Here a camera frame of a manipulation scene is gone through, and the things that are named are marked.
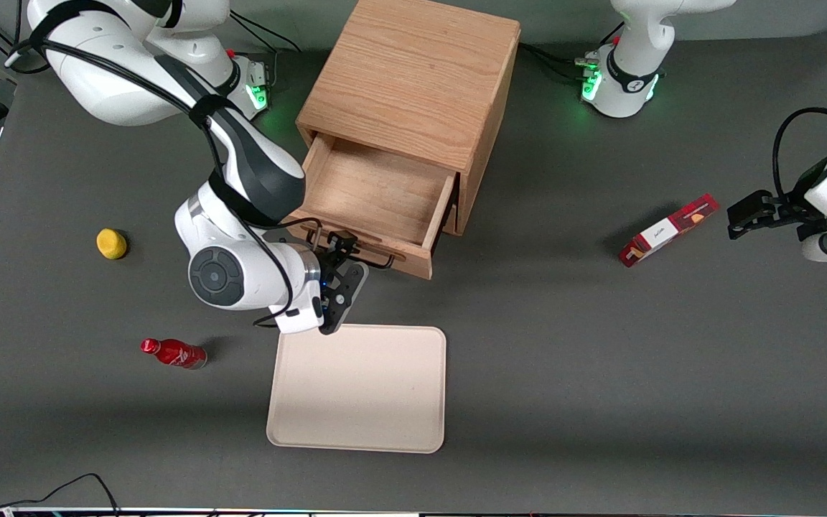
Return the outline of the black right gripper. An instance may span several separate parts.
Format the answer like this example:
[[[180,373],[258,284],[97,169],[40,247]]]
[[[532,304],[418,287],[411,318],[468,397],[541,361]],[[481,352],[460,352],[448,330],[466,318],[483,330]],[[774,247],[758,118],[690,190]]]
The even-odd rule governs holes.
[[[328,233],[327,249],[319,248],[319,283],[322,295],[333,295],[342,287],[340,268],[353,256],[358,237],[349,231]]]

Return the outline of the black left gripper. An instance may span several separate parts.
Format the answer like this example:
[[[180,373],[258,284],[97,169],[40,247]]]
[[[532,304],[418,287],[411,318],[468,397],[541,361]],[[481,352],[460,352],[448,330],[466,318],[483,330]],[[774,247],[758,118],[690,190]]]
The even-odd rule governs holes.
[[[806,200],[807,189],[785,192],[777,189],[777,196],[767,190],[756,190],[726,209],[726,232],[731,240],[745,233],[772,226],[801,223],[797,228],[798,240],[806,241],[813,236],[827,233],[827,219],[816,220],[816,210]]]

